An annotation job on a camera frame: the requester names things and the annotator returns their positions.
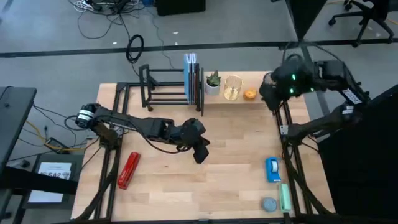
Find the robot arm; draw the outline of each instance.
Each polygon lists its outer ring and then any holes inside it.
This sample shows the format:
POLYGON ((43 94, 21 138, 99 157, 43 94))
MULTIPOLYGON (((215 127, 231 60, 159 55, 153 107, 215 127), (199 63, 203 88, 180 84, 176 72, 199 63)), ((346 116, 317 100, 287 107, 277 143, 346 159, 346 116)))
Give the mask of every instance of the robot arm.
POLYGON ((177 146, 176 152, 188 151, 193 148, 193 157, 202 163, 207 155, 209 141, 201 135, 206 132, 204 125, 195 118, 190 118, 181 126, 174 126, 174 121, 166 118, 136 118, 102 107, 100 104, 87 104, 81 107, 75 121, 77 126, 90 129, 101 137, 101 142, 109 147, 118 147, 118 134, 104 124, 137 131, 147 140, 177 146))
POLYGON ((355 82, 344 62, 329 60, 313 63, 308 68, 300 55, 291 55, 274 72, 264 76, 259 89, 270 110, 278 110, 283 101, 292 96, 319 91, 338 91, 346 103, 336 107, 325 117, 305 124, 281 126, 286 140, 301 144, 307 135, 322 131, 322 134, 336 131, 361 119, 361 108, 370 100, 369 92, 364 92, 360 83, 355 82))

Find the wooden table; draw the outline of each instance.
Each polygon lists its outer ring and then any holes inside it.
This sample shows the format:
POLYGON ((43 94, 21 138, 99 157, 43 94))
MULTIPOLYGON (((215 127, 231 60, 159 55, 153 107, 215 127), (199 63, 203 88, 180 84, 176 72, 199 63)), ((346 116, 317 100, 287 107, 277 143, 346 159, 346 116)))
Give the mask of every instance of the wooden table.
MULTIPOLYGON (((248 73, 240 72, 241 77, 245 74, 248 73)), ((101 84, 97 102, 112 108, 115 88, 116 84, 101 84)), ((293 122, 310 120, 303 97, 291 99, 289 105, 293 122)), ((119 173, 132 151, 142 157, 128 189, 116 190, 113 220, 282 217, 279 205, 273 213, 265 212, 261 207, 264 197, 279 201, 278 184, 267 182, 264 163, 266 158, 280 157, 282 152, 276 120, 265 103, 209 104, 204 117, 200 117, 194 106, 187 105, 154 106, 153 112, 148 112, 141 107, 139 88, 131 88, 127 113, 139 118, 170 118, 175 120, 176 125, 181 125, 188 118, 198 118, 206 128, 203 136, 211 142, 208 146, 210 155, 203 164, 196 164, 193 151, 164 154, 151 148, 139 134, 126 134, 119 173)), ((304 141, 316 147, 309 139, 304 141)), ((174 146, 155 145, 175 150, 174 146)), ((97 148, 98 145, 94 145, 87 149, 84 161, 97 148)), ((300 146, 300 153, 308 186, 321 203, 333 211, 319 155, 306 146, 300 146)), ((98 189, 103 155, 104 150, 97 153, 80 176, 72 218, 79 216, 98 189)), ((282 182, 288 183, 284 162, 281 161, 279 166, 282 182)), ((103 214, 107 201, 105 195, 103 214)))

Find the potted plant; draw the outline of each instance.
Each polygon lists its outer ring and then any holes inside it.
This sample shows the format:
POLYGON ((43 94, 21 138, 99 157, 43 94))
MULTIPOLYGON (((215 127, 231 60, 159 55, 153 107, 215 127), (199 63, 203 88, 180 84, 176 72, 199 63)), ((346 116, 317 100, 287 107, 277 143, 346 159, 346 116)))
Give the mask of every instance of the potted plant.
POLYGON ((218 76, 218 70, 212 75, 206 77, 206 94, 218 95, 220 92, 221 77, 218 76))

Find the yellow cable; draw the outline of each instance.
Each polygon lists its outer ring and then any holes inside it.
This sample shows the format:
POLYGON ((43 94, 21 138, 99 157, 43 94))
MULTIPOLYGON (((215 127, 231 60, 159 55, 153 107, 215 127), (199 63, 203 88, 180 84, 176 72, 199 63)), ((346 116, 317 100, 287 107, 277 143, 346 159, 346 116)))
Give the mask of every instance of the yellow cable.
POLYGON ((53 146, 53 145, 50 145, 50 144, 47 144, 45 141, 46 141, 46 139, 43 137, 43 135, 40 133, 40 131, 39 131, 39 129, 34 125, 34 124, 32 124, 30 121, 26 121, 26 123, 27 124, 29 124, 33 129, 35 129, 35 131, 36 131, 36 133, 37 133, 37 137, 43 142, 43 144, 45 145, 45 146, 47 146, 47 147, 49 147, 49 148, 51 148, 51 149, 54 149, 54 150, 61 150, 61 149, 63 149, 64 151, 77 151, 77 150, 82 150, 82 149, 85 149, 85 147, 83 147, 83 148, 72 148, 72 149, 64 149, 63 147, 58 147, 58 146, 53 146))
MULTIPOLYGON (((326 4, 335 4, 335 3, 339 3, 339 2, 344 2, 344 1, 332 1, 332 2, 328 2, 326 4)), ((387 19, 389 22, 393 23, 394 25, 398 25, 397 21, 394 21, 392 19, 387 19)))

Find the white paper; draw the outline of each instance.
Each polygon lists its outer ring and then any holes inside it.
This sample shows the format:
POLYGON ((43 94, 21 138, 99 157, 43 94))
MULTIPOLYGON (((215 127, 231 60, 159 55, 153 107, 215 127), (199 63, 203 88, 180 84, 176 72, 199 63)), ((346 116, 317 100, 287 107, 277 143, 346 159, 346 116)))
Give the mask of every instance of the white paper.
MULTIPOLYGON (((38 173, 58 177, 62 179, 70 178, 71 163, 66 162, 42 162, 38 173)), ((29 201, 32 203, 60 203, 63 194, 33 190, 30 193, 29 201)))

